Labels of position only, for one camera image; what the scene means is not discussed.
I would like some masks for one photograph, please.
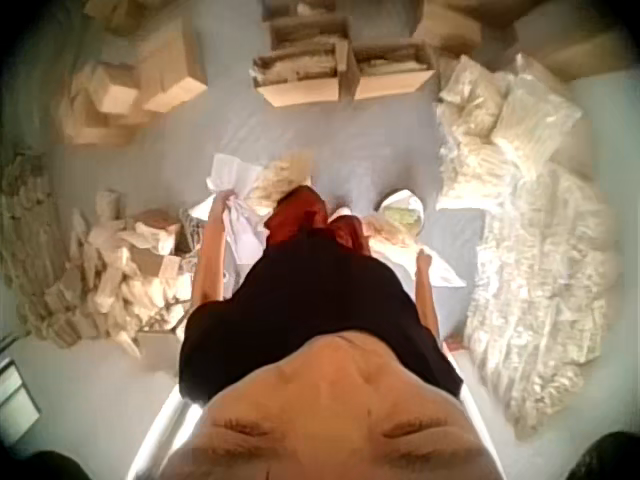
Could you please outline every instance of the floor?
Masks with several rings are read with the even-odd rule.
[[[77,3],[61,0],[66,9],[55,16],[56,28],[50,32],[66,41],[69,64],[100,50],[102,58],[111,61],[131,54],[124,42],[114,38],[107,38],[100,46],[101,33],[77,16]],[[408,36],[414,21],[412,0],[339,5],[348,7],[343,11],[350,15],[355,41]],[[421,198],[427,214],[420,239],[468,284],[434,292],[442,334],[461,331],[473,290],[475,246],[483,215],[471,210],[436,212],[433,208],[441,186],[439,135],[432,107],[437,93],[425,87],[414,94],[354,104],[276,109],[253,91],[248,75],[251,59],[268,52],[259,2],[192,0],[182,2],[181,8],[194,19],[208,91],[154,120],[128,147],[55,142],[47,148],[63,228],[68,228],[73,207],[91,218],[95,192],[104,188],[121,192],[129,212],[191,206],[207,194],[204,179],[216,152],[266,164],[291,150],[308,150],[315,159],[313,185],[330,205],[346,201],[355,213],[367,214],[393,189],[408,188]],[[81,48],[68,40],[74,35],[83,38],[75,42],[82,43]],[[47,46],[50,43],[41,45],[43,42],[36,42],[32,56],[37,58],[36,53],[49,48],[49,60],[59,64],[59,54]],[[411,292],[411,279],[405,277],[401,280]]]

